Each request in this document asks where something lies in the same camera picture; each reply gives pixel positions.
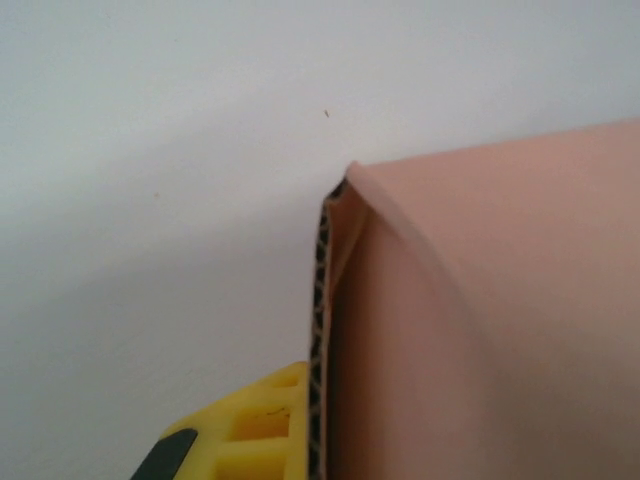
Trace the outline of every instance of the yellow plastic object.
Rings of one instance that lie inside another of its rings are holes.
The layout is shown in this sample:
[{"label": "yellow plastic object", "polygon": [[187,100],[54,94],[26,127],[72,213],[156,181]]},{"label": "yellow plastic object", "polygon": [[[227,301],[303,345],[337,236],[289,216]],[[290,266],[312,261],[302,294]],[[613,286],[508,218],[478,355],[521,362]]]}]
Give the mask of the yellow plastic object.
[{"label": "yellow plastic object", "polygon": [[307,364],[294,363],[167,429],[198,435],[174,480],[306,479]]}]

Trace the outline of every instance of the white wall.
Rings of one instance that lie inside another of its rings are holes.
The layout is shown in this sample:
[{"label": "white wall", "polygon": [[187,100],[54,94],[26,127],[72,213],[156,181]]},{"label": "white wall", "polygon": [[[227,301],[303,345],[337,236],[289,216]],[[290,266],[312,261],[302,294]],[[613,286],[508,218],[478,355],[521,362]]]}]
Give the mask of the white wall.
[{"label": "white wall", "polygon": [[637,1],[343,3],[2,2],[1,478],[127,478],[305,357],[347,162],[640,113]]}]

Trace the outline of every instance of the cardboard box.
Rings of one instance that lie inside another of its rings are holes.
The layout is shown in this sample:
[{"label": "cardboard box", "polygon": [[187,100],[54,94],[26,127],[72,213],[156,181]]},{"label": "cardboard box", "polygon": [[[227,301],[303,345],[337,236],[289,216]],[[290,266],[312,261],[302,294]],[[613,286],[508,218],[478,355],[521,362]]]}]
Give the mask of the cardboard box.
[{"label": "cardboard box", "polygon": [[640,478],[640,121],[373,166],[324,202],[309,478]]}]

